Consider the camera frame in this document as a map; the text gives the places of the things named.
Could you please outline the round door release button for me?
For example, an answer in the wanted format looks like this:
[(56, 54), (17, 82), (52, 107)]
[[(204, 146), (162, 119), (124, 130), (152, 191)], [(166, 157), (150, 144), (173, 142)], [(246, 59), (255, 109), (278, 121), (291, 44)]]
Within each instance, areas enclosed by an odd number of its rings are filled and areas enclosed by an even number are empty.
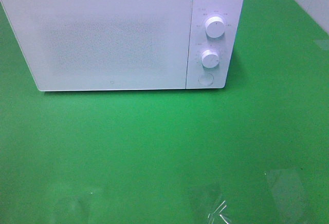
[(203, 86), (210, 86), (213, 84), (214, 76), (211, 73), (205, 73), (198, 78), (199, 84)]

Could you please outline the white microwave knob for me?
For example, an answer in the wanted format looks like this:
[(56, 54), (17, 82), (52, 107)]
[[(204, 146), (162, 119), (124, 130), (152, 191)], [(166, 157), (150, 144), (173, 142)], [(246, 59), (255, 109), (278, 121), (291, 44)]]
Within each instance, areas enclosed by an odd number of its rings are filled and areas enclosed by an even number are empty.
[(212, 16), (205, 22), (206, 34), (210, 38), (218, 38), (225, 32), (225, 22), (220, 16)]
[(214, 50), (206, 50), (202, 53), (202, 65), (205, 68), (214, 68), (219, 64), (220, 56)]

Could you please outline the white microwave door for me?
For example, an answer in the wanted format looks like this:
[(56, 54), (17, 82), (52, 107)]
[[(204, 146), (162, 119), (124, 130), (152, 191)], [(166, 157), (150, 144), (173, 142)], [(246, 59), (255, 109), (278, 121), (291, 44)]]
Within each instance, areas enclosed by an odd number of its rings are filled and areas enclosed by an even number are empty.
[(1, 0), (40, 91), (183, 89), (192, 0)]

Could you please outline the white microwave oven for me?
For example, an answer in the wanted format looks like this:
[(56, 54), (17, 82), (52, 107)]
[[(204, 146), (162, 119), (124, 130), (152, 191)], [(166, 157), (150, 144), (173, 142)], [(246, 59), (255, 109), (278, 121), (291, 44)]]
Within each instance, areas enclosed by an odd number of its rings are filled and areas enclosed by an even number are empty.
[(40, 91), (223, 88), (244, 0), (1, 0)]

